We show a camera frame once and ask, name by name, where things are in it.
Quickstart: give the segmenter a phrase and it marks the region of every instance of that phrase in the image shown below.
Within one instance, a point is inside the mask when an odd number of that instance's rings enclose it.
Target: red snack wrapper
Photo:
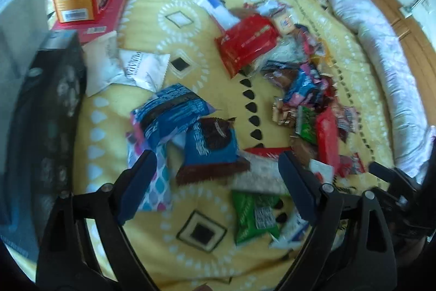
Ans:
[[[337,173],[340,166],[336,117],[328,107],[315,119],[318,141],[318,160],[331,165]]]
[[[340,156],[340,166],[336,175],[340,175],[342,178],[346,178],[352,174],[354,162],[351,157]]]
[[[217,38],[221,60],[233,78],[244,66],[277,45],[279,34],[268,18],[254,14]]]
[[[278,156],[283,152],[290,151],[291,147],[283,147],[283,148],[247,148],[246,152],[255,154],[257,156],[270,158],[270,159],[278,159]]]

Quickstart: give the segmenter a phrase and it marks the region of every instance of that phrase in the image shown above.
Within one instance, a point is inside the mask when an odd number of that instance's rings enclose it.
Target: green snack wrapper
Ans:
[[[297,123],[295,133],[306,141],[317,144],[317,133],[315,131],[316,113],[305,106],[298,107]]]
[[[237,245],[265,233],[271,233],[278,238],[280,231],[272,209],[280,199],[278,196],[247,194],[241,191],[232,191],[232,195],[238,214],[238,232],[235,235]]]

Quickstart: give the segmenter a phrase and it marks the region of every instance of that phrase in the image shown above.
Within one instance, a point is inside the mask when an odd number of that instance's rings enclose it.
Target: yellow bedsheet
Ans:
[[[228,8],[244,2],[265,0],[223,0]],[[335,65],[330,68],[338,81],[340,100],[361,113],[359,131],[351,135],[341,152],[357,150],[363,162],[376,160],[393,166],[390,130],[384,95],[356,37],[319,0],[281,0],[292,5],[300,22],[326,40]],[[164,85],[180,82],[219,109],[222,118],[236,117],[240,148],[263,144],[265,147],[289,145],[288,131],[271,121],[274,95],[280,91],[263,78],[247,81],[238,74],[232,80],[221,63],[214,44],[219,35],[209,15],[196,5],[197,0],[129,0],[119,25],[119,47],[154,53],[170,53],[171,61],[181,57],[189,67],[183,71],[169,65]],[[105,182],[114,182],[126,168],[125,132],[131,129],[129,112],[143,104],[150,93],[122,85],[84,100],[75,144],[74,192],[94,191]],[[258,117],[259,125],[249,120]],[[169,146],[168,164],[176,172],[181,153]],[[370,174],[338,180],[340,186],[362,192],[380,184]],[[274,287],[293,262],[283,261],[285,252],[270,250],[269,236],[249,245],[236,247],[235,211],[230,191],[216,183],[177,188],[172,186],[173,209],[164,213],[138,212],[125,225],[139,259],[163,290],[192,290],[207,282],[219,290],[263,290]],[[193,210],[210,217],[228,229],[211,253],[184,244],[176,234]],[[95,224],[89,223],[92,241],[102,269],[112,271],[98,240]]]

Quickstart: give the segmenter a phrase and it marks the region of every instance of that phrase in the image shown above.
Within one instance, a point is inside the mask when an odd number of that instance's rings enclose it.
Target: barcode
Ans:
[[[73,9],[62,12],[62,17],[66,22],[88,20],[88,9]]]
[[[106,31],[106,26],[98,26],[97,28],[88,28],[87,34],[99,34]]]

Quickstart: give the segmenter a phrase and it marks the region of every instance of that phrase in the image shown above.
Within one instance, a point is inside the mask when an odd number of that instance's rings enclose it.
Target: bed frame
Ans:
[[[416,78],[429,125],[436,125],[436,52],[413,18],[404,18],[398,0],[372,0],[391,24]]]

